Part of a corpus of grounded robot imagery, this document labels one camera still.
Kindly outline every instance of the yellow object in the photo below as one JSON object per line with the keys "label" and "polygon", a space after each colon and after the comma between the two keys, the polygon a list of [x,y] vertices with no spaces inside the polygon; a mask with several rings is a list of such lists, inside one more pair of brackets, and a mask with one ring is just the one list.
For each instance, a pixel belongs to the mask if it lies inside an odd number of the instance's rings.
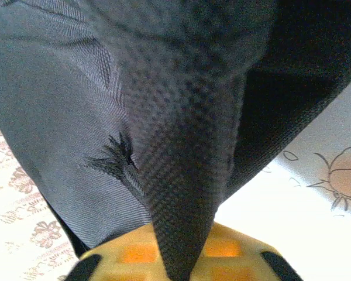
{"label": "yellow object", "polygon": [[[215,223],[190,281],[279,281],[260,253],[274,248]],[[89,281],[169,281],[152,224],[86,252],[102,256]]]}

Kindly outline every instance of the textured tie fabric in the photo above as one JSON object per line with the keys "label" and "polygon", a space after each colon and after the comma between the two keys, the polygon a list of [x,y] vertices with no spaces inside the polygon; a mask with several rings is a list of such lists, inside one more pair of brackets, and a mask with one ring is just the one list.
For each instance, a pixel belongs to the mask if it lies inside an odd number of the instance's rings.
{"label": "textured tie fabric", "polygon": [[172,280],[350,81],[351,3],[0,1],[14,154],[90,248],[152,221]]}

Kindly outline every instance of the yellow plastic base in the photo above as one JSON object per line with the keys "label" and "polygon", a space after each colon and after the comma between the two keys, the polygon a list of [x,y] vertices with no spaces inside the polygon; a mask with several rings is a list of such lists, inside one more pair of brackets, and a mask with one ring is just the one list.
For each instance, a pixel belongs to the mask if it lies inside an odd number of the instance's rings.
{"label": "yellow plastic base", "polygon": [[[240,232],[215,224],[190,281],[279,281],[261,257],[274,248]],[[145,225],[85,253],[102,261],[90,281],[169,281],[152,224]]]}

